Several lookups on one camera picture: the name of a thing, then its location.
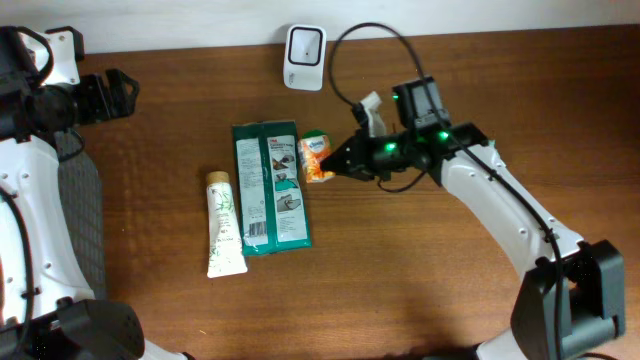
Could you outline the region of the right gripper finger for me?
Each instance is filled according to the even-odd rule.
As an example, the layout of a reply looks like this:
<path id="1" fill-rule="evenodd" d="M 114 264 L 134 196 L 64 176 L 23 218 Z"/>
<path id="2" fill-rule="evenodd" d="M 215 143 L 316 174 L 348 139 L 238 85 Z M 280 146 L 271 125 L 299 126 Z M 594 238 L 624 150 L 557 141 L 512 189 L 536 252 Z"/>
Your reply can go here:
<path id="1" fill-rule="evenodd" d="M 336 176 L 355 178 L 355 166 L 357 164 L 358 161 L 353 159 L 353 153 L 342 149 L 335 151 L 322 160 L 320 166 L 324 172 L 333 172 Z"/>
<path id="2" fill-rule="evenodd" d="M 354 156 L 361 150 L 361 136 L 355 134 L 342 143 L 334 152 L 335 156 Z"/>

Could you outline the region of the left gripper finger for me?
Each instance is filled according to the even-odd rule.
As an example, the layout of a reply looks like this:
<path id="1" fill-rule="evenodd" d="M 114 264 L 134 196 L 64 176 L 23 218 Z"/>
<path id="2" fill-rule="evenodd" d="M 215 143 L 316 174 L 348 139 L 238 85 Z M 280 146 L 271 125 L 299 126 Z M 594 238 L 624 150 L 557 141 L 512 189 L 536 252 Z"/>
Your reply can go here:
<path id="1" fill-rule="evenodd" d="M 136 100 L 140 92 L 139 83 L 119 69 L 108 69 L 106 77 L 113 100 Z"/>
<path id="2" fill-rule="evenodd" d="M 111 106 L 111 118 L 119 119 L 131 116 L 135 112 L 135 98 L 113 98 Z"/>

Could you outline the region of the orange tissue pack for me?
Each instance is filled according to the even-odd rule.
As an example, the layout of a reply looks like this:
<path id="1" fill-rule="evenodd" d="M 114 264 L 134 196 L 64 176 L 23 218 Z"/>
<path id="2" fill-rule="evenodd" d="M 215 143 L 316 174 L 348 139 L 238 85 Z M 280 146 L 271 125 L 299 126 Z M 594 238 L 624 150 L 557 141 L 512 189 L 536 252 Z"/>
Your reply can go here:
<path id="1" fill-rule="evenodd" d="M 331 154 L 331 144 L 327 135 L 303 138 L 298 143 L 301 165 L 307 183 L 321 183 L 336 176 L 332 171 L 321 169 L 321 163 Z"/>

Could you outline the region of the green lid jar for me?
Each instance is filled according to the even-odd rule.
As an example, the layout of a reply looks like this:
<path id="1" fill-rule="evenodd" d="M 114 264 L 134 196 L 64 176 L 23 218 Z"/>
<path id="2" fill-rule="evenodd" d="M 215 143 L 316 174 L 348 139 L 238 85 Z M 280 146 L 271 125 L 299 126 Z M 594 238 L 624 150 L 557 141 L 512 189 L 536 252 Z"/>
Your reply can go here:
<path id="1" fill-rule="evenodd" d="M 303 139 L 307 139 L 307 138 L 314 138 L 314 137 L 320 137 L 320 136 L 324 136 L 324 137 L 326 137 L 328 140 L 331 140 L 330 136 L 329 136 L 325 131 L 322 131 L 322 130 L 320 130 L 320 129 L 313 129 L 313 130 L 310 130 L 310 131 L 308 131 L 308 132 L 304 133 L 304 134 L 302 135 L 302 138 L 303 138 Z"/>

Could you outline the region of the green wipes pack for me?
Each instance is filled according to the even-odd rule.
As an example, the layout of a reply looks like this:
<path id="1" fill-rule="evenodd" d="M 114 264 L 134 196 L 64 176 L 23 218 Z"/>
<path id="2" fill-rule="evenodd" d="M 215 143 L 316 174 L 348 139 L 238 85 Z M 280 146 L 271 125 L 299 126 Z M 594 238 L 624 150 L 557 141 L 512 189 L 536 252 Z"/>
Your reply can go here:
<path id="1" fill-rule="evenodd" d="M 245 256 L 312 246 L 293 121 L 232 127 Z"/>

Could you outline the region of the white cream tube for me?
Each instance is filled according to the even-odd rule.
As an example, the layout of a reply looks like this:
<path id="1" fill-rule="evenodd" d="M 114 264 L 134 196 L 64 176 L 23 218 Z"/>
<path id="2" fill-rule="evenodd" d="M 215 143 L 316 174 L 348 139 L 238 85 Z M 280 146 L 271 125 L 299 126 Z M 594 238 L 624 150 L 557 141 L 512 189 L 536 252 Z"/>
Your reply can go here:
<path id="1" fill-rule="evenodd" d="M 233 191 L 227 172 L 206 175 L 209 218 L 208 278 L 243 274 L 248 271 L 236 215 Z"/>

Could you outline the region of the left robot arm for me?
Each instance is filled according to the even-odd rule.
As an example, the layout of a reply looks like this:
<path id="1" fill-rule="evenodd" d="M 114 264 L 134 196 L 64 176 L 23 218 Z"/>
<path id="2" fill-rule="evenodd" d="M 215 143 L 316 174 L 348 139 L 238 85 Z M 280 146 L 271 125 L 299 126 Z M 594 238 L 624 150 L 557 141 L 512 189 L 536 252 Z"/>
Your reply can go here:
<path id="1" fill-rule="evenodd" d="M 1 355 L 5 359 L 167 359 L 133 308 L 100 299 L 74 251 L 60 167 L 81 149 L 60 133 L 133 114 L 139 84 L 118 69 L 80 75 L 70 27 L 1 30 Z"/>

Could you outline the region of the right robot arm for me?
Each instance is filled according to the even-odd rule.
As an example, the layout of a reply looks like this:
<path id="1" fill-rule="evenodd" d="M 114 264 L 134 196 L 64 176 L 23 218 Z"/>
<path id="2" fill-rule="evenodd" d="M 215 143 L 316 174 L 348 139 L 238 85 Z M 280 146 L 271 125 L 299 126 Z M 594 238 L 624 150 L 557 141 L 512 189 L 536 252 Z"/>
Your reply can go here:
<path id="1" fill-rule="evenodd" d="M 380 99 L 372 93 L 352 107 L 359 130 L 322 161 L 322 169 L 378 182 L 418 169 L 476 216 L 521 280 L 505 331 L 441 358 L 579 359 L 623 336 L 621 253 L 607 240 L 586 242 L 558 221 L 474 124 L 451 124 L 432 77 L 395 86 L 393 99 L 404 131 L 375 129 Z"/>

